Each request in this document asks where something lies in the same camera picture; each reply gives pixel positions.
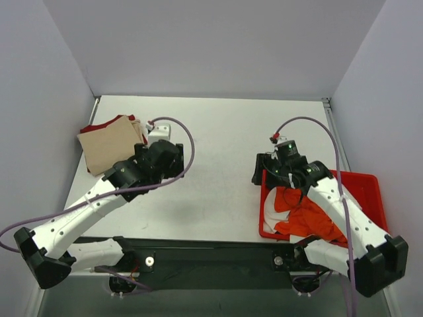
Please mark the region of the beige t shirt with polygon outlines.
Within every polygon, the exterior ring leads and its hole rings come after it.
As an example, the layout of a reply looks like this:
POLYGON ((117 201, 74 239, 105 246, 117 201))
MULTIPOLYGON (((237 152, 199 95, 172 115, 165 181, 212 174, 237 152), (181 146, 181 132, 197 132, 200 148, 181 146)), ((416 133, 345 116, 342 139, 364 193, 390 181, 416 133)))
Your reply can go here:
POLYGON ((136 117, 134 121, 122 117, 104 129, 79 133, 77 139, 83 150, 87 172, 93 176, 134 155, 135 144, 147 143, 141 122, 136 117))

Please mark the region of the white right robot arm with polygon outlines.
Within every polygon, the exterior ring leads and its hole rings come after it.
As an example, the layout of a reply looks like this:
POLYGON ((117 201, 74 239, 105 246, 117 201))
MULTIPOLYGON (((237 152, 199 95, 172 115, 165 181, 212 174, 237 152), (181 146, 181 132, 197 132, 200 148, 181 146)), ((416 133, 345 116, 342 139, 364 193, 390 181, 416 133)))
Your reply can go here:
POLYGON ((292 243, 299 269, 336 271, 365 297, 404 277, 404 238, 372 221, 341 177, 319 160, 309 162, 294 141, 258 153, 252 183, 262 190, 260 235, 292 243))

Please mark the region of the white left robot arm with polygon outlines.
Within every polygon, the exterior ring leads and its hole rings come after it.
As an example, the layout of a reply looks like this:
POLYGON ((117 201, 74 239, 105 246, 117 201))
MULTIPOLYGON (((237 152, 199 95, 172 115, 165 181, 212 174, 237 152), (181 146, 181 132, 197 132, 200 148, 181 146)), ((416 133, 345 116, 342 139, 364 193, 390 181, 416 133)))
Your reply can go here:
POLYGON ((89 243, 77 243, 77 239, 112 211, 156 188, 163 180, 176 178, 183 170, 182 144, 163 139, 148 147, 137 144, 135 154, 108 169, 71 206, 70 212, 34 229, 18 229, 15 242, 38 286, 49 289, 72 272, 98 266, 120 272, 129 270, 139 259, 124 238, 89 243))

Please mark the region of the white t shirt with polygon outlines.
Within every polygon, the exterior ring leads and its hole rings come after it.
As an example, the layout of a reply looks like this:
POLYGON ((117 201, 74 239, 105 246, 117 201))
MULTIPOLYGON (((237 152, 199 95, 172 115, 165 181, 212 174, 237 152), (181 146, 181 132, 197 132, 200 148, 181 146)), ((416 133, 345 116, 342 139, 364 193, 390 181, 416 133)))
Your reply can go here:
POLYGON ((278 212, 275 209, 277 188, 270 190, 264 201, 264 231, 267 233, 276 233, 276 225, 280 222, 288 221, 289 211, 278 212))

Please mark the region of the orange t shirt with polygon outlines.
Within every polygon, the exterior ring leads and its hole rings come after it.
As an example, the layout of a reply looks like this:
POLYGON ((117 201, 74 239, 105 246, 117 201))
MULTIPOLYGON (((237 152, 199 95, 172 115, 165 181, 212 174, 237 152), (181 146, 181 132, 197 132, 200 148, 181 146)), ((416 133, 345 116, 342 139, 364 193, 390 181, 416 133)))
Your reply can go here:
POLYGON ((282 216, 270 225, 279 234, 307 237, 316 235, 323 240, 347 247, 347 238, 328 215, 300 190, 276 188, 274 210, 282 216))

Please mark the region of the folded red t shirt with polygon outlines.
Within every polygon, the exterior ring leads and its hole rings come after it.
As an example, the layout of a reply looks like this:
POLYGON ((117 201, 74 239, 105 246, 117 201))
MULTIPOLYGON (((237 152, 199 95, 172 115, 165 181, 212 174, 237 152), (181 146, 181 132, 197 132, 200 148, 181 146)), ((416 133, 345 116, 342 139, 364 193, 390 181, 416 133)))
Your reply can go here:
POLYGON ((104 123, 101 123, 101 124, 98 124, 98 125, 93 125, 93 124, 87 125, 83 129, 81 129, 79 133, 88 133, 88 132, 91 132, 91 131, 96 131, 96 130, 99 130, 99 129, 104 129, 104 128, 108 127, 110 124, 114 123, 115 121, 119 120, 122 117, 126 117, 130 121, 134 121, 135 120, 135 116, 133 114, 131 114, 129 116, 128 115, 121 115, 120 114, 120 115, 117 115, 115 118, 113 118, 113 119, 111 119, 111 120, 109 120, 107 122, 104 122, 104 123))

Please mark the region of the red plastic bin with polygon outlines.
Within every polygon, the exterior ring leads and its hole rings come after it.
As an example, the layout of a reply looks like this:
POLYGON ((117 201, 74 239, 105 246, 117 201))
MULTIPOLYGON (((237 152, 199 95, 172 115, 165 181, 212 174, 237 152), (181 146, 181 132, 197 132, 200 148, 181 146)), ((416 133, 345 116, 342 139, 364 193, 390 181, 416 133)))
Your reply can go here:
MULTIPOLYGON (((361 206, 366 216, 384 231, 389 232, 381 192, 379 190, 379 182, 377 178, 371 174, 362 174, 356 172, 340 171, 342 185, 345 186, 344 193, 348 190, 354 199, 361 206)), ((260 209, 258 232, 263 238, 274 240, 289 240, 289 235, 279 233, 271 233, 264 226, 264 203, 271 189, 265 184, 267 171, 262 173, 263 183, 260 185, 260 209)))

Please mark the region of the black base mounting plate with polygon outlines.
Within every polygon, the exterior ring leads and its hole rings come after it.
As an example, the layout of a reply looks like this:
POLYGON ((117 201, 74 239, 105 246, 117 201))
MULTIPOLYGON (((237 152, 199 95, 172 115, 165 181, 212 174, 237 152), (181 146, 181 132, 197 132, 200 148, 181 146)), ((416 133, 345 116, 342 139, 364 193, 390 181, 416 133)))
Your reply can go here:
POLYGON ((123 238, 126 255, 97 273, 132 274, 154 291, 288 289, 294 275, 312 286, 329 272, 310 264, 289 243, 123 238))

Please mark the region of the aluminium table frame rail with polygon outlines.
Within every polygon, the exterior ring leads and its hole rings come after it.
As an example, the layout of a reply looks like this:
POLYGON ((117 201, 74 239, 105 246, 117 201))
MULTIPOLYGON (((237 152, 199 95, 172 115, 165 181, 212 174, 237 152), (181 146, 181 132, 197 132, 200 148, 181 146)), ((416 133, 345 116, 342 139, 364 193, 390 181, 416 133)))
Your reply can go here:
POLYGON ((344 147, 343 144, 341 142, 340 139, 340 135, 336 126, 336 122, 332 113, 332 107, 330 105, 330 99, 329 98, 323 98, 322 99, 323 102, 323 107, 325 109, 325 113, 326 113, 326 117, 327 117, 327 122, 328 122, 328 126, 329 129, 331 131, 331 133, 333 134, 335 140, 336 140, 336 144, 338 147, 338 152, 339 152, 339 156, 340 156, 340 166, 342 167, 343 170, 350 172, 350 165, 348 163, 348 159, 346 157, 346 153, 344 151, 344 147))

